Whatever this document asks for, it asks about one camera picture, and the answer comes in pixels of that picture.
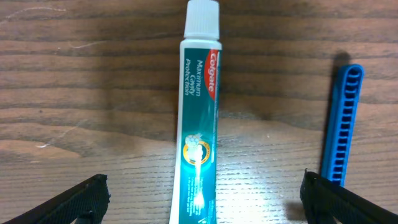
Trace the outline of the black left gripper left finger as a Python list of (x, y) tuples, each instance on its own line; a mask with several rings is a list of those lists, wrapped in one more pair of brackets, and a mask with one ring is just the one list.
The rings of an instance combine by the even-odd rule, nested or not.
[(110, 203), (107, 179), (96, 174), (4, 224), (101, 223)]

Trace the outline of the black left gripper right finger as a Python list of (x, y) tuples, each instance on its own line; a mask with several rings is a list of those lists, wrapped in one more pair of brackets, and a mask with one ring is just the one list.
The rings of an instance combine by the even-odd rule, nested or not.
[(305, 171), (300, 199), (309, 224), (397, 224), (397, 215), (315, 172)]

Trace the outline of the teal Colgate toothpaste tube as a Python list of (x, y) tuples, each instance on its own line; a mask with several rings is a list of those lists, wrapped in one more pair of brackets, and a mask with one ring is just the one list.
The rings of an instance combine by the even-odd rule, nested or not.
[(180, 43), (177, 151), (170, 223), (216, 223), (222, 44), (220, 5), (189, 0)]

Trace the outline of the blue disposable razor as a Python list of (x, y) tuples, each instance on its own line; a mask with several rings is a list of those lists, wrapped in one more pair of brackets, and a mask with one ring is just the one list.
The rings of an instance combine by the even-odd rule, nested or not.
[(344, 186), (356, 112), (365, 75), (359, 64), (344, 65), (332, 88), (321, 176)]

